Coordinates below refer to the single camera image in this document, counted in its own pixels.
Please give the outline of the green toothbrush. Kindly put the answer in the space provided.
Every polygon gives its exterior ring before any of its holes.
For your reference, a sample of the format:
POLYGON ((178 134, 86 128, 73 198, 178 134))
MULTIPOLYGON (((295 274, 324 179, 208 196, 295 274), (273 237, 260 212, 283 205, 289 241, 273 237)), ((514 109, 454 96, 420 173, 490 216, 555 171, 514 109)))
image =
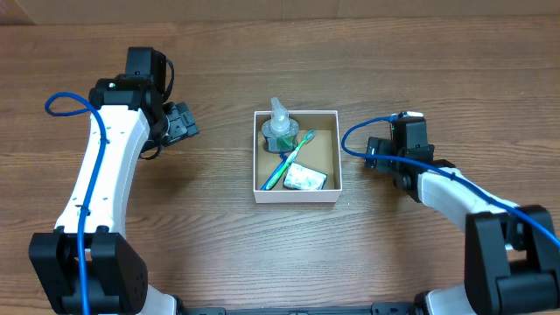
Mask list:
POLYGON ((299 143, 299 145, 296 147, 296 149, 288 156, 285 164, 283 165, 283 167, 280 169, 280 171, 274 176, 274 178, 268 183, 267 185, 267 191, 271 190, 279 181, 279 179, 282 177, 282 175, 284 174, 284 172, 289 168, 289 166, 294 162, 294 160, 297 158, 299 151, 301 150, 301 148, 309 143, 314 137, 315 137, 316 131, 314 129, 310 129, 307 131, 307 133, 304 135, 304 137, 302 138, 301 142, 299 143))

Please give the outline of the green soap packet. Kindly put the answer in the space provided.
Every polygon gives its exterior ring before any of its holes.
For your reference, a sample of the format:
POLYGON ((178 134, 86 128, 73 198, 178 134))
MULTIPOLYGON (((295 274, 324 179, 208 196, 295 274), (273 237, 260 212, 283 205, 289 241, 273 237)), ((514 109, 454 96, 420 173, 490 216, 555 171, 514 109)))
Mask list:
POLYGON ((326 180, 326 174, 292 163, 285 174, 283 186, 292 190, 317 191, 323 189, 326 180))

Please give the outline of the blue disposable razor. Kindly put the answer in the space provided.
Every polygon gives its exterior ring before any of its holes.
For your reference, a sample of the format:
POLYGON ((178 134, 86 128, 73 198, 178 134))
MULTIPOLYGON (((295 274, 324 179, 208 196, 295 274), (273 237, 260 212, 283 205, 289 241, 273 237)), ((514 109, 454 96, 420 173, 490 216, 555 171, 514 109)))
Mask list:
POLYGON ((285 153, 281 153, 279 155, 279 157, 281 158, 281 162, 278 164, 278 166, 276 167, 276 169, 271 173, 271 175, 267 178, 267 180, 264 182, 264 184, 261 186, 260 190, 261 191, 267 191, 267 185, 268 183, 274 178, 274 176, 280 171, 280 169, 284 166, 286 160, 287 160, 287 156, 285 153))

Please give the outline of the clear soap pump bottle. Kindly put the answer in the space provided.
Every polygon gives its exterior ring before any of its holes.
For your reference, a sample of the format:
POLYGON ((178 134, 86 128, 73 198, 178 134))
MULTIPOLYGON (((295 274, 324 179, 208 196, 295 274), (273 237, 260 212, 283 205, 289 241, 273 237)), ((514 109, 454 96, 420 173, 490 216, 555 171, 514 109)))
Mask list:
POLYGON ((290 117, 288 109, 277 97, 272 97, 270 102, 270 119, 261 128, 265 139, 264 149, 270 153, 293 151, 298 145, 298 122, 290 117))

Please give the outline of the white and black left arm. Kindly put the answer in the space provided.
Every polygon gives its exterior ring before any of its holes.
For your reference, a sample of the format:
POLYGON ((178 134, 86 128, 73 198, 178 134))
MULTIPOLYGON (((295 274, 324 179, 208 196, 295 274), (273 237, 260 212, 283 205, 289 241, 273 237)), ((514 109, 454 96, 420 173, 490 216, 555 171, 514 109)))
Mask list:
POLYGON ((100 79, 88 97, 58 92, 90 116, 87 148, 73 192, 49 233, 32 236, 28 254, 58 314, 184 314, 182 300, 149 283, 147 265, 126 240, 126 209, 139 160, 194 137, 188 106, 169 97, 172 62, 152 47, 131 47, 123 73, 100 79))

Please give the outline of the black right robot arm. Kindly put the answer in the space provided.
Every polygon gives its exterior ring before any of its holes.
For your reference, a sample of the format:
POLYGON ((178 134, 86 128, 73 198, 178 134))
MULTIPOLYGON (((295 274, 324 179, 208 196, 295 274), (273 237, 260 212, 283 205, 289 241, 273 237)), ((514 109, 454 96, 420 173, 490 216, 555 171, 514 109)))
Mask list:
POLYGON ((422 314, 529 314, 559 307, 559 239, 543 206, 519 206, 434 158, 421 113, 384 117, 390 137, 371 137, 362 154, 367 168, 445 216, 465 234, 464 280, 422 293, 422 314))

